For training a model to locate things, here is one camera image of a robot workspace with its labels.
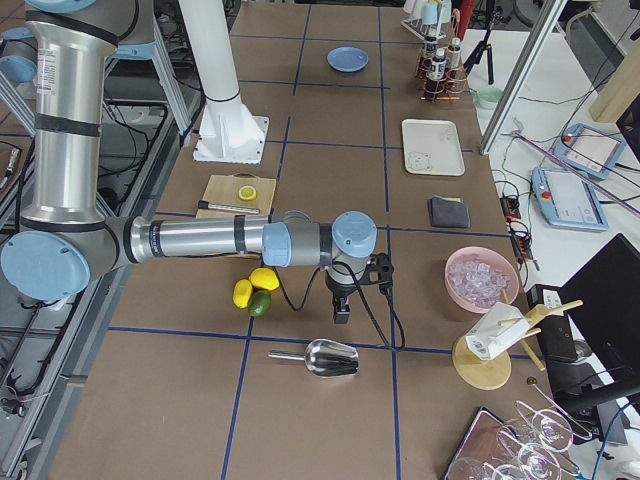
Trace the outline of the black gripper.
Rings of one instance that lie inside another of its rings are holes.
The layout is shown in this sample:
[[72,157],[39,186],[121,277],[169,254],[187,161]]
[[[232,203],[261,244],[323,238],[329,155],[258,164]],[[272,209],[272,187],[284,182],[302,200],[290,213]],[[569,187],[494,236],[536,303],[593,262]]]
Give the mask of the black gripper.
[[364,286],[377,285],[380,293],[391,302],[393,273],[394,267],[386,253],[374,253],[364,258],[338,254],[325,278],[325,284],[332,293],[333,321],[349,321],[349,297]]

